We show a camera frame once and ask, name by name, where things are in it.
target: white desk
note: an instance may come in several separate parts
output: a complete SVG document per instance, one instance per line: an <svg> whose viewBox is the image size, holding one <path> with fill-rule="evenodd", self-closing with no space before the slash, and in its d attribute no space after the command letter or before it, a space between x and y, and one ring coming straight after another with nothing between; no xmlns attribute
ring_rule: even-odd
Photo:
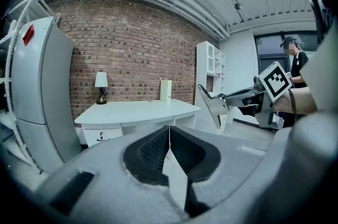
<svg viewBox="0 0 338 224"><path fill-rule="evenodd" d="M75 123L81 124L88 146L100 141L140 131L157 130L163 125L195 127L196 112L201 108L172 99L107 102L94 104Z"/></svg>

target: red sticker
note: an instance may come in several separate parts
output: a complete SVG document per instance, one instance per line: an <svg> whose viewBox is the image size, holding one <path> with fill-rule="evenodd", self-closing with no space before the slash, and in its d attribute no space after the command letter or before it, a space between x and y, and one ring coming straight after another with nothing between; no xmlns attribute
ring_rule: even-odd
<svg viewBox="0 0 338 224"><path fill-rule="evenodd" d="M25 35L23 36L22 40L25 46L28 45L28 42L30 41L30 39L32 38L32 36L34 35L34 26L33 24L28 28L27 32L25 33Z"/></svg>

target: white lampshade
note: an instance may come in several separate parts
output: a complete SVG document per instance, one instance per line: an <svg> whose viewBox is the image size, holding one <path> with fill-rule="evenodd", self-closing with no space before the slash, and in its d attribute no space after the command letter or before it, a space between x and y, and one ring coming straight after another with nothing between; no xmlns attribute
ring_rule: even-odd
<svg viewBox="0 0 338 224"><path fill-rule="evenodd" d="M97 72L96 73L96 80L95 80L95 87L107 87L107 73L105 72Z"/></svg>

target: refrigerator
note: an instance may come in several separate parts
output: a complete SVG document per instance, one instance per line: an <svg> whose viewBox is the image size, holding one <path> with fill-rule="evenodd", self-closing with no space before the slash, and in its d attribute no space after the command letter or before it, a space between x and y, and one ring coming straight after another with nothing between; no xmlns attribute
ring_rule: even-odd
<svg viewBox="0 0 338 224"><path fill-rule="evenodd" d="M27 45L23 36L34 25ZM22 26L12 63L12 103L20 135L38 167L53 172L81 152L69 96L74 43L46 17Z"/></svg>

